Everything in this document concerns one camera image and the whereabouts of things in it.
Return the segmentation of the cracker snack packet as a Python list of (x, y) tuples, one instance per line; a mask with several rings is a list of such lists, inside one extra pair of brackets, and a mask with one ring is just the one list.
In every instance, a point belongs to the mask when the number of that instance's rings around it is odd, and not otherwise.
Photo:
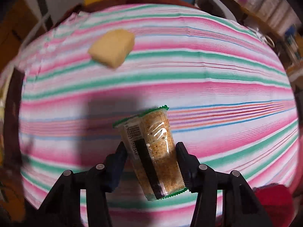
[(187, 190), (177, 163), (167, 105), (126, 117), (113, 124), (122, 138), (135, 175), (148, 201)]

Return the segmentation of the small yellow sponge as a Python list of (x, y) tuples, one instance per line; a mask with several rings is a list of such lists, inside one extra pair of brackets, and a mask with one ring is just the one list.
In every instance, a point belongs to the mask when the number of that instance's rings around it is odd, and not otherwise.
[(110, 68), (120, 67), (135, 45), (135, 35), (124, 29), (111, 30), (102, 35), (88, 49), (93, 60)]

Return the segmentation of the wooden wardrobe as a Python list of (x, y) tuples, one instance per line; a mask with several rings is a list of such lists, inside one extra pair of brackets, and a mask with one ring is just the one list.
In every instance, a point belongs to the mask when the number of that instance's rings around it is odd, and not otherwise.
[(25, 0), (16, 0), (1, 22), (1, 70), (18, 54), (19, 48), (38, 23)]

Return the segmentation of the wooden desk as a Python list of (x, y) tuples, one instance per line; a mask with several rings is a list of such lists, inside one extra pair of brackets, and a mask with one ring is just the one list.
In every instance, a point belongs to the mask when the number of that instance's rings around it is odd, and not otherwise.
[(238, 23), (244, 25), (246, 19), (256, 22), (260, 29), (266, 34), (273, 35), (275, 38), (281, 38), (277, 31), (271, 27), (257, 12), (239, 0), (220, 0), (234, 15)]

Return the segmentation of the red cushion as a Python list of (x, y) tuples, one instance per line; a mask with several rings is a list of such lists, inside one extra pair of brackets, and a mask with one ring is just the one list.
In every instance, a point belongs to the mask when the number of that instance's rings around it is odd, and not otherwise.
[(294, 204), (289, 189), (281, 184), (270, 184), (254, 189), (254, 193), (268, 214), (273, 226), (287, 227), (294, 216)]

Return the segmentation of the striped pink green bed sheet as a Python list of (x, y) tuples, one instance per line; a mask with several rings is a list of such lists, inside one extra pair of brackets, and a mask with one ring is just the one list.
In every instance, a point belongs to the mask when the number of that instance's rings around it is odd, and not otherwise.
[[(88, 49), (117, 29), (135, 45), (113, 69)], [(239, 170), (251, 187), (294, 191), (299, 182), (289, 79), (272, 49), (236, 22), (181, 6), (115, 6), (71, 15), (15, 60), (25, 72), (21, 175), (35, 208), (64, 170), (87, 170), (115, 151), (115, 121), (163, 105), (174, 140), (214, 170)]]

